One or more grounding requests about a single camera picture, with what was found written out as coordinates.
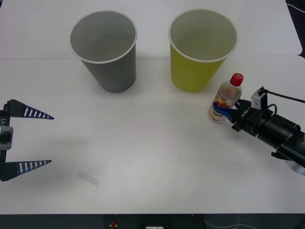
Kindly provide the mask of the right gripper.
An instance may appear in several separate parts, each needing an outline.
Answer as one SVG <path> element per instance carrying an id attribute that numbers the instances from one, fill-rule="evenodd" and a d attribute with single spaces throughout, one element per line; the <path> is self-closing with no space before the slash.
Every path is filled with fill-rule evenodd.
<path id="1" fill-rule="evenodd" d="M 251 107 L 251 102 L 239 99 L 235 103 L 237 109 L 223 108 L 218 102 L 213 102 L 214 110 L 225 116 L 232 124 L 232 129 L 246 133 L 256 137 L 267 120 L 267 111 L 257 110 Z"/>

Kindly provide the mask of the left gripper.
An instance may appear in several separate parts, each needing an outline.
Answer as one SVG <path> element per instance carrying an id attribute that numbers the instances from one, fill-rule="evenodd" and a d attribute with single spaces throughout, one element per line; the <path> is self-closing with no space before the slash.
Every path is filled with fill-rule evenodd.
<path id="1" fill-rule="evenodd" d="M 11 99 L 0 111 L 0 166 L 3 167 L 0 180 L 11 180 L 52 162 L 51 160 L 6 162 L 6 153 L 10 149 L 10 117 L 54 120 L 54 117 L 18 100 Z"/>

